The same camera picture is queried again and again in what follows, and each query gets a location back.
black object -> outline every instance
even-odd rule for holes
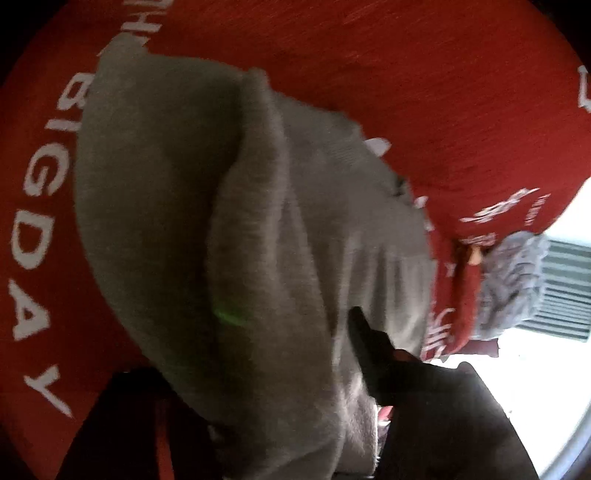
[[[501,406],[469,364],[448,369],[395,359],[363,311],[349,333],[368,392],[394,416],[375,480],[539,480]]]

red knit fabric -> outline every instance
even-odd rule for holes
[[[154,53],[265,69],[275,90],[346,113],[368,138],[387,138],[385,161],[428,198],[444,245],[434,248],[430,333],[465,336],[460,323],[444,326],[452,318],[445,312],[458,307],[445,265],[455,262],[456,241],[492,245],[513,231],[543,231],[591,173],[580,61],[527,0],[70,1],[0,90],[0,422],[40,480],[55,477],[111,374],[144,362],[94,284],[72,205],[83,102],[67,97],[122,30]],[[69,123],[60,130],[52,119]],[[47,145],[69,159],[55,189],[55,158],[31,164]],[[26,189],[42,167],[47,183]],[[11,248],[19,211],[53,222],[39,264],[19,262]],[[39,245],[35,229],[23,226],[20,235],[25,250]],[[24,338],[13,331],[14,285],[50,319]],[[43,379],[46,390],[30,387]]]

gray fleece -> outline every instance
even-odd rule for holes
[[[420,353],[424,218],[363,141],[261,72],[149,55],[127,35],[102,55],[75,165],[80,235],[146,356],[234,428],[231,477],[373,471],[376,405],[348,308]]]

red sweater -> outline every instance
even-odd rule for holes
[[[70,1],[0,90],[0,423],[41,480],[111,375],[145,362],[93,282],[72,208],[84,96],[120,31],[154,53],[263,68],[275,90],[387,138],[385,161],[428,197],[443,239],[431,331],[455,308],[439,330],[450,349],[477,283],[467,269],[450,286],[455,242],[543,231],[591,173],[580,61],[527,0]]]

